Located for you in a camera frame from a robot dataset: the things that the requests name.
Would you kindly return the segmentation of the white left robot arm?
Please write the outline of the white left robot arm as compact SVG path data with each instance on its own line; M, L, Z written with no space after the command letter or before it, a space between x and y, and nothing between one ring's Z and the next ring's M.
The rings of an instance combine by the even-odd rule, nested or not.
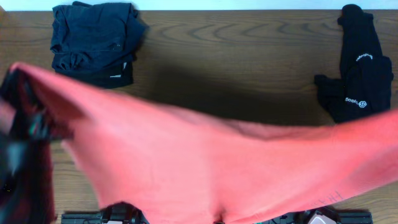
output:
M9 70L1 99L14 109L1 131L1 223L52 223L55 218L50 129L27 73Z

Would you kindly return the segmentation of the red graphic t-shirt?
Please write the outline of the red graphic t-shirt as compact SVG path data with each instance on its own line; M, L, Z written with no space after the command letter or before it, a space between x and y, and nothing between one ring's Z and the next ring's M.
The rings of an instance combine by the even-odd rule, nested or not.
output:
M1 125L60 139L101 208L151 223L256 223L397 180L397 111L335 126L222 119L102 90L25 63L1 85Z

